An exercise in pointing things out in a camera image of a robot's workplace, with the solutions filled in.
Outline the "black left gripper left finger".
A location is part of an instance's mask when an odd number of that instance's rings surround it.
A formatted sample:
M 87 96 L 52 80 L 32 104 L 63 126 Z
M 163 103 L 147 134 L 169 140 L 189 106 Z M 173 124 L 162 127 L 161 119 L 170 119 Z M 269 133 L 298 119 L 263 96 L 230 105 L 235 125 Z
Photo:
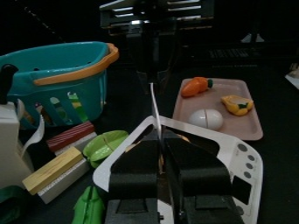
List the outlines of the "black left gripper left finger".
M 159 140 L 153 130 L 112 164 L 106 224 L 161 224 Z

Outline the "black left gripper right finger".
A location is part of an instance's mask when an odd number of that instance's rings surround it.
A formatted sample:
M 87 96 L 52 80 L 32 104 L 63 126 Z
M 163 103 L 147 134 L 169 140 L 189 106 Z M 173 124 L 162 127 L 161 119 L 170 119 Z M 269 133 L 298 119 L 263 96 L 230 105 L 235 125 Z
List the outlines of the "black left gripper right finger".
M 170 130 L 163 134 L 163 157 L 174 224 L 245 224 L 221 160 Z

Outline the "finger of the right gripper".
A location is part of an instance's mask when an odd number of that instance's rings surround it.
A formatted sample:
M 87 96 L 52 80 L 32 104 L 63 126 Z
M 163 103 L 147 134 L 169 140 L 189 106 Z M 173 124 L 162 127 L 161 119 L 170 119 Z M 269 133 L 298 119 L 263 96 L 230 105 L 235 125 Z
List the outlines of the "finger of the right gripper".
M 171 70 L 163 70 L 158 73 L 158 84 L 161 87 L 165 87 L 167 85 L 167 81 L 170 80 L 171 77 Z
M 141 72 L 141 71 L 138 71 L 137 74 L 138 74 L 138 78 L 141 80 L 141 83 L 143 85 L 149 85 L 151 83 L 149 74 L 145 73 L 145 72 Z

